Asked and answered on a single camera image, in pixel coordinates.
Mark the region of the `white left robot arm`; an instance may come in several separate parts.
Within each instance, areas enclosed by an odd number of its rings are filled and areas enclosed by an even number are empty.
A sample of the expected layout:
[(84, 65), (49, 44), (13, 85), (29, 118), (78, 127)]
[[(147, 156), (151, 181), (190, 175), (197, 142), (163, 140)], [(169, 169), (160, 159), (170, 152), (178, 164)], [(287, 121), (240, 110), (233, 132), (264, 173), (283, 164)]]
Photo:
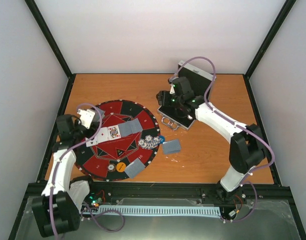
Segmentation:
[(94, 140), (102, 125), (104, 111), (90, 105), (77, 108), (77, 115), (64, 114), (56, 118), (59, 141), (53, 150), (53, 165), (41, 196), (32, 201), (32, 211), (42, 237), (75, 231), (80, 225), (83, 201), (96, 198), (97, 189), (90, 176), (71, 180), (78, 147)]

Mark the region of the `grey playing cards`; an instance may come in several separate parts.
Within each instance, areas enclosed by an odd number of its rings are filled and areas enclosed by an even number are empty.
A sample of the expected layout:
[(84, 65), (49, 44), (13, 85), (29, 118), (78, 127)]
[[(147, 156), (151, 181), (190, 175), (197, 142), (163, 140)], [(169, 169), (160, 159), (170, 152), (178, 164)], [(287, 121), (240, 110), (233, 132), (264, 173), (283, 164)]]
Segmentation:
[(162, 148), (165, 155), (179, 153), (181, 151), (180, 141), (178, 139), (165, 141)]

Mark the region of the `orange black poker chip stack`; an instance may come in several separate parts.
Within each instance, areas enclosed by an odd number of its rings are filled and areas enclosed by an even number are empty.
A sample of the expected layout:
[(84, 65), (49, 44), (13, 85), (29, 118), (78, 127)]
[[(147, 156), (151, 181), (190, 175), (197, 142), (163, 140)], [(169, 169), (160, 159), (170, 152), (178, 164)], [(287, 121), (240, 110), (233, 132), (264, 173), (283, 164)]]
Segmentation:
[(116, 165), (115, 164), (109, 164), (107, 167), (109, 172), (114, 172), (116, 170)]

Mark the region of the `ace of diamonds card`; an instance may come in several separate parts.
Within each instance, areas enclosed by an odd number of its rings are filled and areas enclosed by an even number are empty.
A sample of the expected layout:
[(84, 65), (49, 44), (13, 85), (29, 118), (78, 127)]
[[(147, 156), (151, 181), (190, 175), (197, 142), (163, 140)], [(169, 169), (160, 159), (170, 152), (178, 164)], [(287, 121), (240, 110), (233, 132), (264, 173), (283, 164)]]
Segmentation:
[(107, 127), (102, 127), (99, 130), (99, 132), (97, 133), (95, 138), (96, 138), (98, 143), (109, 141), (110, 137), (109, 137), (109, 133), (108, 133), (108, 128)]

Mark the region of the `red black triangular button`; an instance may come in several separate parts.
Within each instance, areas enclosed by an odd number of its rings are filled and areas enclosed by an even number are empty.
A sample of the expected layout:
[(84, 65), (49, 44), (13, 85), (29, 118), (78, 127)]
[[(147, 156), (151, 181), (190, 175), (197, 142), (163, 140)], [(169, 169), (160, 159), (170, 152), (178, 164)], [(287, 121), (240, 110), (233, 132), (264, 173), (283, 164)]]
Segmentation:
[(119, 148), (116, 148), (115, 150), (116, 150), (117, 157), (120, 157), (125, 153), (125, 150), (122, 150), (122, 149), (119, 149)]

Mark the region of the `aluminium poker chip case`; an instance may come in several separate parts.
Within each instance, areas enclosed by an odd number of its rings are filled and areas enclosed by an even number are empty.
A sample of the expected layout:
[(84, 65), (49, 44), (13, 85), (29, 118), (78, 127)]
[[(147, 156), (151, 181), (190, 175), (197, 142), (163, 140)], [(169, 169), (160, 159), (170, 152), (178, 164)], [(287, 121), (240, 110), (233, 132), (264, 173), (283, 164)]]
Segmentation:
[(188, 130), (196, 120), (195, 110), (205, 102), (204, 94), (213, 75), (183, 60), (178, 62), (178, 73), (173, 81), (175, 93), (171, 106), (159, 106), (161, 122), (172, 130)]

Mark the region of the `orange big blind button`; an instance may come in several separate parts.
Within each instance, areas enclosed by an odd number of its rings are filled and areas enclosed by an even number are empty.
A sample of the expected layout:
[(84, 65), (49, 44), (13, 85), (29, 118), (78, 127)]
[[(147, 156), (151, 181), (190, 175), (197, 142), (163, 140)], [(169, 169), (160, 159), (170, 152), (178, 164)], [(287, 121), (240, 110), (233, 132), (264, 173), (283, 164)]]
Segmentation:
[(119, 162), (117, 165), (116, 165), (116, 170), (119, 172), (119, 173), (122, 173), (124, 172), (126, 169), (126, 164), (124, 162)]

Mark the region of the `grey card deck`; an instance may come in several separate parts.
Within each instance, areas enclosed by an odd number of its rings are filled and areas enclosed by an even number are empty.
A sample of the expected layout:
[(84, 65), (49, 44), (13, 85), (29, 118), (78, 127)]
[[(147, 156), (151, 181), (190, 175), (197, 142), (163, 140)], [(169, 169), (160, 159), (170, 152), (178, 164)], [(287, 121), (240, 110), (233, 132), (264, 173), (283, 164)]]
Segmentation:
[(105, 111), (97, 107), (97, 115), (103, 118), (105, 116)]

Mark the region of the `two of clubs card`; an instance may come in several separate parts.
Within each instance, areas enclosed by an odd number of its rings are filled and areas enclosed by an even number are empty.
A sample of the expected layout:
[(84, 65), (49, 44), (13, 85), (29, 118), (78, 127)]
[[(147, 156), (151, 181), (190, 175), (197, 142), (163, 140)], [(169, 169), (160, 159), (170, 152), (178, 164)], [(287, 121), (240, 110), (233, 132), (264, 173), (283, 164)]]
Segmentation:
[(98, 144), (98, 139), (96, 137), (94, 139), (87, 139), (85, 144), (87, 147), (95, 146)]

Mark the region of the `blue small blind button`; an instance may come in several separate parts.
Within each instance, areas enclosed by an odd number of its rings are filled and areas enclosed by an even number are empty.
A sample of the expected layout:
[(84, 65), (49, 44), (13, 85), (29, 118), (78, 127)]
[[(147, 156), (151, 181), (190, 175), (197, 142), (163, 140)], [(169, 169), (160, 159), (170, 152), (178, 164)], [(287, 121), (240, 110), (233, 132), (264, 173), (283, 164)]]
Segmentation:
[(158, 136), (158, 139), (160, 144), (162, 144), (165, 141), (165, 137), (162, 135)]

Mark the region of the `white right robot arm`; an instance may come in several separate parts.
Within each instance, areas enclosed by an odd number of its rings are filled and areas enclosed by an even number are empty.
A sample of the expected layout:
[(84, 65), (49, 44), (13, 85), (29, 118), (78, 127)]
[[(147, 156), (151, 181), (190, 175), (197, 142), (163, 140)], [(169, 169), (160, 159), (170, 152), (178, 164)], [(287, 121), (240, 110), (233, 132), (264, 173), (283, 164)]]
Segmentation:
[(197, 93), (184, 76), (169, 83), (170, 90), (157, 93), (158, 105), (208, 125), (230, 145), (230, 166), (216, 187), (218, 200), (227, 202), (247, 176), (267, 157), (271, 148), (262, 139), (261, 129), (256, 124), (246, 125), (236, 121), (210, 103), (207, 99), (209, 88), (204, 93)]

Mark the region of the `blue white poker chips pile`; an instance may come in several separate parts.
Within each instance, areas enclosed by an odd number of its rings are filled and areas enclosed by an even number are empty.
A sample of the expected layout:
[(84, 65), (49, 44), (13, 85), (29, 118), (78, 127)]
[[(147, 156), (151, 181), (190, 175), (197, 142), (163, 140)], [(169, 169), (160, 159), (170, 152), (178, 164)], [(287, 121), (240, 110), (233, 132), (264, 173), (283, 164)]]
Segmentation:
[(138, 141), (138, 144), (141, 148), (143, 149), (148, 149), (148, 150), (151, 150), (151, 149), (154, 149), (156, 148), (159, 144), (160, 144), (161, 140), (159, 137), (152, 137), (150, 135), (147, 135), (145, 137), (145, 139), (140, 139)]

